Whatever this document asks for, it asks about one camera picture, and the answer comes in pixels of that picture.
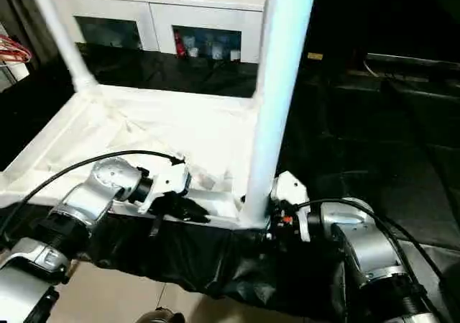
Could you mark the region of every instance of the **black cable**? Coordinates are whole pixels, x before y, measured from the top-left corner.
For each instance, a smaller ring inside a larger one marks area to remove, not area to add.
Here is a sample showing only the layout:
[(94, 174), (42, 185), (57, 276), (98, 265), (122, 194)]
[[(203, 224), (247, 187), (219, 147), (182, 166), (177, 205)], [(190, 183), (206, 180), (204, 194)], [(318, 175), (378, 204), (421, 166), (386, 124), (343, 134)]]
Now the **black cable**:
[[(420, 243), (412, 236), (404, 227), (402, 227), (400, 224), (398, 224), (396, 221), (393, 219), (386, 217), (385, 215), (377, 215), (373, 211), (369, 210), (368, 208), (365, 208), (362, 206), (360, 203), (348, 199), (316, 199), (312, 201), (307, 201), (302, 204), (298, 204), (297, 207), (303, 208), (304, 206), (310, 206), (311, 204), (322, 204), (322, 203), (342, 203), (342, 204), (347, 204), (349, 206), (352, 206), (359, 211), (362, 211), (369, 215), (371, 218), (374, 219), (376, 223), (378, 223), (379, 227), (382, 229), (382, 231), (389, 237), (393, 245), (395, 246), (395, 249), (397, 251), (397, 255), (401, 259), (401, 263), (404, 265), (406, 271), (408, 272), (409, 277), (412, 279), (413, 283), (419, 287), (421, 285), (418, 282), (417, 276), (415, 275), (415, 272), (413, 271), (412, 266), (410, 265), (410, 262), (408, 260), (407, 255), (405, 254), (403, 248), (401, 247), (401, 244), (399, 240), (396, 238), (395, 234), (388, 228), (387, 224), (392, 225), (396, 229), (398, 229), (400, 232), (402, 232), (405, 237), (414, 245), (414, 247), (417, 249), (417, 251), (422, 255), (422, 257), (425, 259), (427, 264), (431, 267), (433, 272), (438, 276), (439, 281), (443, 282), (444, 281), (444, 276), (441, 272), (441, 270), (438, 268), (438, 266), (433, 262), (431, 257), (428, 255), (428, 253), (422, 248)], [(434, 306), (433, 302), (428, 298), (426, 293), (421, 294), (422, 300), (425, 302), (427, 307), (431, 310), (431, 312), (436, 316), (436, 318), (441, 322), (441, 323), (447, 323), (447, 320), (441, 315), (439, 310)], [(452, 298), (456, 300), (456, 297), (454, 294), (451, 294)]]
[(99, 156), (95, 156), (94, 158), (89, 158), (84, 161), (80, 161), (79, 163), (75, 163), (67, 168), (64, 168), (62, 171), (57, 172), (55, 175), (49, 177), (46, 181), (41, 183), (39, 186), (37, 186), (35, 189), (29, 192), (18, 204), (13, 208), (11, 213), (5, 218), (3, 223), (0, 226), (0, 241), (4, 240), (4, 235), (6, 228), (8, 227), (8, 224), (10, 223), (11, 220), (13, 220), (14, 216), (18, 213), (18, 211), (33, 197), (35, 196), (40, 190), (42, 190), (44, 187), (55, 181), (56, 179), (64, 176), (66, 173), (71, 172), (72, 170), (75, 170), (76, 168), (79, 168), (84, 165), (88, 165), (90, 163), (95, 163), (96, 161), (107, 159), (107, 158), (113, 158), (116, 156), (122, 156), (122, 155), (130, 155), (130, 154), (145, 154), (145, 155), (154, 155), (158, 156), (161, 158), (167, 158), (171, 161), (173, 165), (182, 163), (184, 160), (178, 159), (172, 155), (167, 155), (159, 152), (154, 152), (151, 150), (122, 150), (119, 152), (114, 152), (114, 153), (108, 153), (108, 154), (103, 154)]

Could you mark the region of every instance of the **orange component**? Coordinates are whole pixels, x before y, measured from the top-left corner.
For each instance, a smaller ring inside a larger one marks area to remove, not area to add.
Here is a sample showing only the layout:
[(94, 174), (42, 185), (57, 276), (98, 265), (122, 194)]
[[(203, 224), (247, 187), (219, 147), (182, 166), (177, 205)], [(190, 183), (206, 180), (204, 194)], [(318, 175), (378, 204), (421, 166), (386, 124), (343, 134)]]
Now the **orange component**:
[(283, 222), (286, 222), (288, 224), (293, 223), (293, 217), (283, 217), (282, 220), (283, 220)]

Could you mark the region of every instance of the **floor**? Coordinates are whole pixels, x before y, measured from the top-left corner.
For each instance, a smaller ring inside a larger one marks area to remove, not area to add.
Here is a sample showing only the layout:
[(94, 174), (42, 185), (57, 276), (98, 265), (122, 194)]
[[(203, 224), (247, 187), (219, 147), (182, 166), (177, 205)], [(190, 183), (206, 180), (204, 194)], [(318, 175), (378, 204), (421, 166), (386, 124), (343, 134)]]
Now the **floor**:
[(60, 299), (48, 323), (134, 323), (158, 306), (182, 312), (187, 323), (304, 322), (231, 299), (188, 293), (175, 284), (102, 270), (90, 263), (81, 263), (70, 283), (58, 291)]

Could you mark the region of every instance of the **white cabinet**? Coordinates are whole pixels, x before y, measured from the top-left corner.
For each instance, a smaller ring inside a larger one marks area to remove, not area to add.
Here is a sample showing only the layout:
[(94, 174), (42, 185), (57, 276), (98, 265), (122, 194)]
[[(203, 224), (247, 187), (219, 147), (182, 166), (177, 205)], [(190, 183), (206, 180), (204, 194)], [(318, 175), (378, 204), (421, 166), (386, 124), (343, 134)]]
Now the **white cabinet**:
[(157, 32), (160, 52), (176, 53), (174, 29), (177, 26), (238, 32), (241, 61), (257, 63), (259, 60), (262, 12), (203, 8), (168, 4), (150, 4)]
[(54, 2), (76, 42), (176, 53), (175, 31), (182, 27), (183, 33), (193, 32), (198, 34), (197, 40), (201, 38), (200, 49), (196, 48), (200, 56), (205, 55), (206, 37), (206, 56), (210, 55), (210, 47), (224, 47), (227, 57), (235, 50), (241, 53), (242, 62), (259, 60), (265, 0)]
[(120, 0), (53, 0), (75, 42), (158, 50), (149, 4)]

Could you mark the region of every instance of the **yellow label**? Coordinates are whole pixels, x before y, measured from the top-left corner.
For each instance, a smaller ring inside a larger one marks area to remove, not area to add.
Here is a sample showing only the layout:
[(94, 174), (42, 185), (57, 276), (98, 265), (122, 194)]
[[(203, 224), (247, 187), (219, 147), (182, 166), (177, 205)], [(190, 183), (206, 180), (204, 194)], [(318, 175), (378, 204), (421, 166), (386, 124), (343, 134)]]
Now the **yellow label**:
[(323, 53), (309, 52), (307, 58), (308, 59), (314, 59), (314, 60), (323, 60)]

